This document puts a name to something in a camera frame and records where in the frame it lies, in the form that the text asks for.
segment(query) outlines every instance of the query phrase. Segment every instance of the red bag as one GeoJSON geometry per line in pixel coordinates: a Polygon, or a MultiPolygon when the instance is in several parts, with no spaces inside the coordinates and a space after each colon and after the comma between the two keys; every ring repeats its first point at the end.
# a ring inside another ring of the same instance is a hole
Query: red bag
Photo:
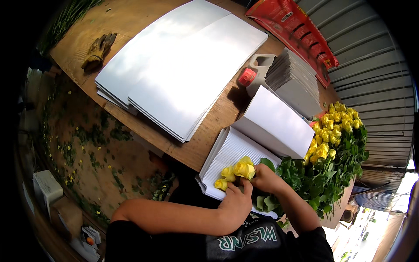
{"type": "Polygon", "coordinates": [[[308,15],[293,0],[259,0],[245,14],[275,35],[316,72],[327,88],[327,70],[339,65],[326,40],[308,15]]]}

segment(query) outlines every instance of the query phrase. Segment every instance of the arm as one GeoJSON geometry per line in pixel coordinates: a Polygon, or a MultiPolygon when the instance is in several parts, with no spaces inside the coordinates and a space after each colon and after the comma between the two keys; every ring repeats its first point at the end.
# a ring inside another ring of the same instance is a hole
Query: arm
{"type": "Polygon", "coordinates": [[[130,199],[125,200],[113,213],[111,221],[132,221],[149,234],[228,235],[241,226],[252,209],[252,185],[247,180],[244,193],[232,183],[228,183],[228,186],[227,195],[218,209],[130,199]]]}
{"type": "Polygon", "coordinates": [[[282,178],[264,164],[255,166],[252,184],[262,191],[274,194],[297,233],[312,231],[320,225],[313,208],[303,200],[282,178]]]}

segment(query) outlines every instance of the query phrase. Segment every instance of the work glove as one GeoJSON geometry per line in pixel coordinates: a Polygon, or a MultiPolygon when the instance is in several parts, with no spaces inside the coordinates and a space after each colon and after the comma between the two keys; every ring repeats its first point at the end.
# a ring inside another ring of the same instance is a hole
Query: work glove
{"type": "Polygon", "coordinates": [[[85,72],[89,72],[101,65],[103,63],[103,56],[109,51],[115,38],[116,33],[104,34],[101,38],[97,38],[89,48],[81,68],[85,72]]]}

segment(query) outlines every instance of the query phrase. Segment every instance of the wooden table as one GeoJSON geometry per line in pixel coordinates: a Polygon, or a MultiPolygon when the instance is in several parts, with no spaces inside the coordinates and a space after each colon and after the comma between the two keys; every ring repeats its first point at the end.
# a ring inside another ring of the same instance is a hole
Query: wooden table
{"type": "MultiPolygon", "coordinates": [[[[103,66],[105,66],[140,31],[186,2],[189,1],[107,0],[100,6],[90,9],[83,20],[74,24],[50,54],[62,70],[107,112],[163,152],[192,169],[200,171],[220,130],[231,125],[236,120],[238,113],[248,106],[250,100],[246,91],[237,84],[237,78],[247,67],[248,62],[227,84],[191,141],[186,143],[178,142],[145,116],[136,117],[100,97],[96,93],[95,84],[98,72],[86,74],[81,69],[87,50],[93,41],[102,34],[118,33],[110,52],[104,58],[103,66]]],[[[254,21],[244,17],[246,8],[230,0],[209,0],[209,2],[230,11],[254,27],[262,29],[254,21]]],[[[269,36],[256,53],[278,55],[283,49],[283,43],[275,37],[269,36]]],[[[340,100],[333,88],[324,89],[320,84],[318,84],[318,88],[322,108],[323,102],[329,104],[340,100]]]]}

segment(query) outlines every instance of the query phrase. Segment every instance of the red cap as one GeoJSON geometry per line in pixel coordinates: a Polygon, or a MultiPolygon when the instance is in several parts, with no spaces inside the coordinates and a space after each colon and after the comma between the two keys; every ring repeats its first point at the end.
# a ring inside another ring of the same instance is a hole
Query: red cap
{"type": "Polygon", "coordinates": [[[240,84],[244,86],[248,86],[255,79],[255,77],[256,77],[256,72],[254,72],[250,68],[246,68],[243,74],[238,78],[238,81],[240,84]]]}

